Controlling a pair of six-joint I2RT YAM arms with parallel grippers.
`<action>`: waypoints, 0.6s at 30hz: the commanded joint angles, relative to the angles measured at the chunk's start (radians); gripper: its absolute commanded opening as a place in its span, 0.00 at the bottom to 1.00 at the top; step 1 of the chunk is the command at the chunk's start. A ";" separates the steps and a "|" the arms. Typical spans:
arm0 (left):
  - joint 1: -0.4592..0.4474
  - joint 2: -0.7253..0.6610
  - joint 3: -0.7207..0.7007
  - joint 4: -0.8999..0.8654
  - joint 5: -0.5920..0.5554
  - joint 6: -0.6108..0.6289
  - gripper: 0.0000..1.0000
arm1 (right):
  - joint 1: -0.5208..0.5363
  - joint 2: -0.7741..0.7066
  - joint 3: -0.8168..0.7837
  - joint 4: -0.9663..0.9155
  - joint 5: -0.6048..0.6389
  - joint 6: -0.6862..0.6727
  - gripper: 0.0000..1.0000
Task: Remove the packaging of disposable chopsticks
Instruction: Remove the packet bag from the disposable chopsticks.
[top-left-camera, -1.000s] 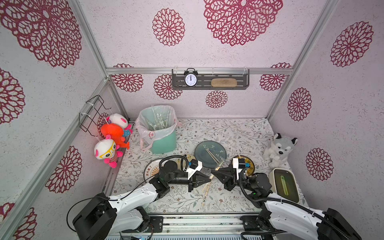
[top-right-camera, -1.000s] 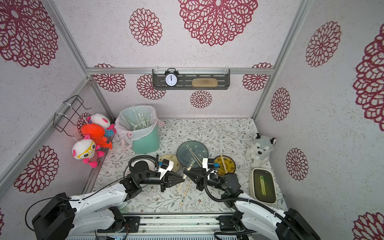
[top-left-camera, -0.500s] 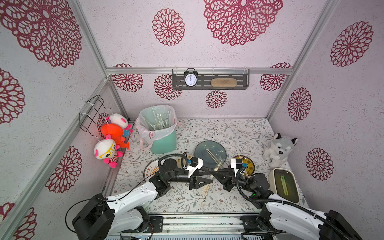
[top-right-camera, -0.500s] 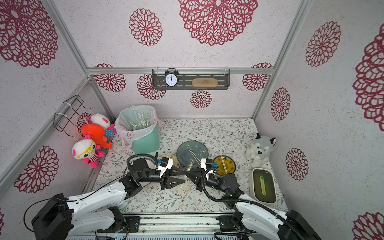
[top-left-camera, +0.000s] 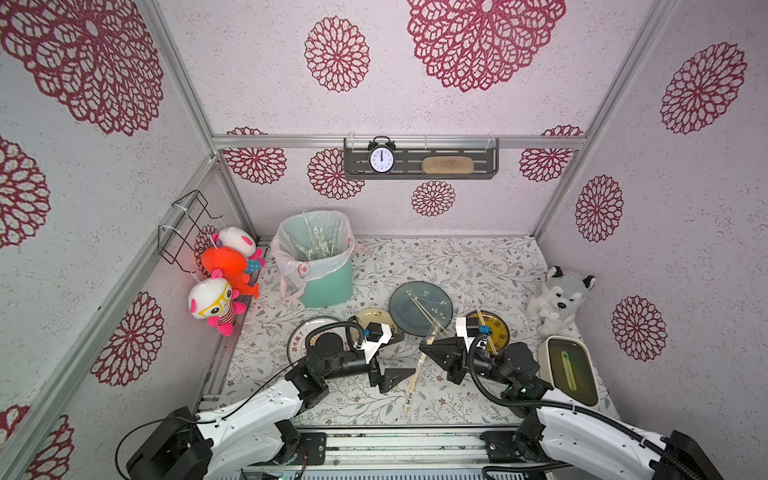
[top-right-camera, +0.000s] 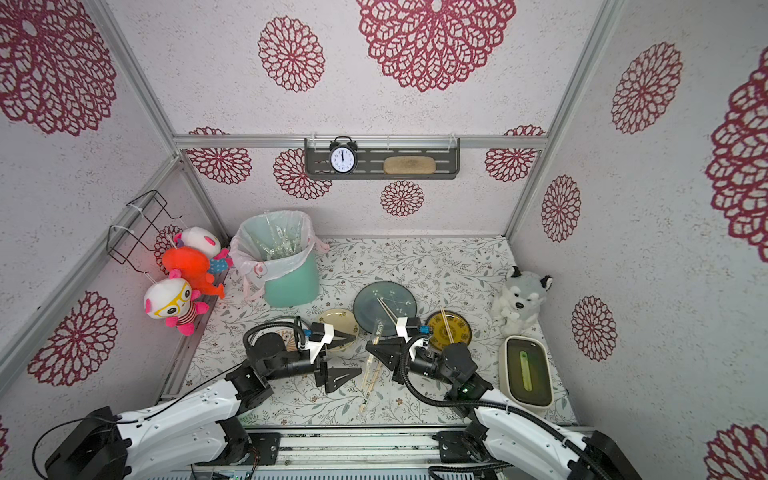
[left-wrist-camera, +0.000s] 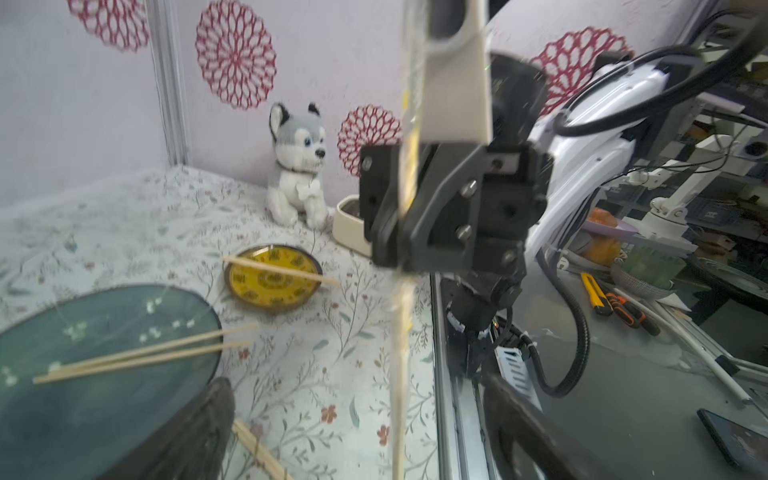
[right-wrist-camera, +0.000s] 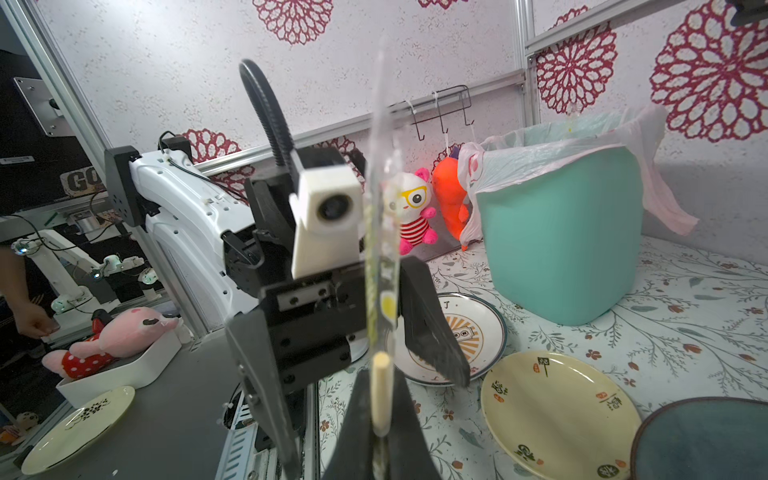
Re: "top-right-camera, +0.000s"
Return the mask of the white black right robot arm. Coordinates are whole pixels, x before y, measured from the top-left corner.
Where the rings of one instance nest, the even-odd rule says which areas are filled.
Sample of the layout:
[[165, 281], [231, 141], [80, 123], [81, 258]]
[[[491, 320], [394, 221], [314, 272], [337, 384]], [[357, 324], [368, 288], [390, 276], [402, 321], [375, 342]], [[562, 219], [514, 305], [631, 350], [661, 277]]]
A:
[[606, 434], [595, 430], [587, 436], [515, 404], [478, 374], [466, 344], [435, 353], [429, 338], [429, 329], [416, 318], [401, 318], [395, 337], [368, 342], [366, 351], [420, 402], [470, 420], [461, 438], [476, 462], [469, 470], [515, 467], [535, 479], [640, 477]]

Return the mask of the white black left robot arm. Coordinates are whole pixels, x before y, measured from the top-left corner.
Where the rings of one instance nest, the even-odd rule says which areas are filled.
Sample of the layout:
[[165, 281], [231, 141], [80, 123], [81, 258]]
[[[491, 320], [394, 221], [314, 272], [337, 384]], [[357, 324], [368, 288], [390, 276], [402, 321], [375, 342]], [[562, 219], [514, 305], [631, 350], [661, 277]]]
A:
[[105, 406], [71, 420], [69, 435], [33, 469], [41, 479], [149, 479], [185, 465], [239, 461], [251, 445], [239, 417], [272, 395], [271, 381], [313, 375], [333, 393], [361, 371], [330, 367], [326, 353], [353, 340], [299, 317], [254, 326], [242, 337], [242, 363], [174, 400], [120, 414]]

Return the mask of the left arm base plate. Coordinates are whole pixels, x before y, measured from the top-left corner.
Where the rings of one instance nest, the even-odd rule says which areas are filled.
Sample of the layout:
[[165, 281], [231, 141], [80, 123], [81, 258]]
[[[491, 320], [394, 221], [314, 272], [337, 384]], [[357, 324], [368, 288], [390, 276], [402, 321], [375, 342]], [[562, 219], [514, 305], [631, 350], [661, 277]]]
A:
[[249, 433], [245, 444], [227, 447], [216, 459], [197, 463], [197, 466], [274, 466], [280, 451], [282, 435], [273, 432]]

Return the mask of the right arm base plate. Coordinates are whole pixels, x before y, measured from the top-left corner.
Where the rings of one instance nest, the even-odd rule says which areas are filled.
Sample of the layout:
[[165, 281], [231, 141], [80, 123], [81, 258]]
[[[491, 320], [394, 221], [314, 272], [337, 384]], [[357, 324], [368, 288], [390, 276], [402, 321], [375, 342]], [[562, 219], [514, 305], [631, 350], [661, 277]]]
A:
[[467, 428], [463, 430], [441, 430], [432, 436], [438, 444], [440, 460], [445, 464], [498, 464], [508, 463], [491, 456], [484, 441], [487, 430]]

